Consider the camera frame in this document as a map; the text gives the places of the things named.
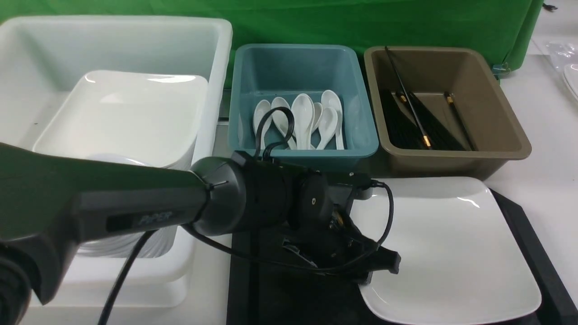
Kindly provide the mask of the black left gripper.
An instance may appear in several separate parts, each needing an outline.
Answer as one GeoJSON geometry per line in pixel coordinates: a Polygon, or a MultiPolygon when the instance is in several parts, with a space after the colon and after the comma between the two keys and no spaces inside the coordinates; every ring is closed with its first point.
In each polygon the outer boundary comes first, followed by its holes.
{"type": "Polygon", "coordinates": [[[370,284],[376,271],[399,273],[401,255],[376,242],[353,224],[345,207],[330,198],[298,206],[282,226],[282,247],[319,274],[343,276],[370,284]]]}

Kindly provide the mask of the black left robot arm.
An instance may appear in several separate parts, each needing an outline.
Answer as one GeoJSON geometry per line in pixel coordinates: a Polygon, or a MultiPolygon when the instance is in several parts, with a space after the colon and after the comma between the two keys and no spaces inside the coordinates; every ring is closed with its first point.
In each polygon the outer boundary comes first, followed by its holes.
{"type": "Polygon", "coordinates": [[[33,293],[41,304],[50,302],[82,244],[141,234],[103,307],[104,325],[144,244],[172,226],[254,263],[361,282],[374,271],[399,272],[399,253],[383,247],[394,212],[386,183],[283,164],[269,152],[204,157],[190,171],[179,171],[1,144],[1,323],[19,324],[33,293]],[[278,225],[307,267],[212,239],[278,225]]]}

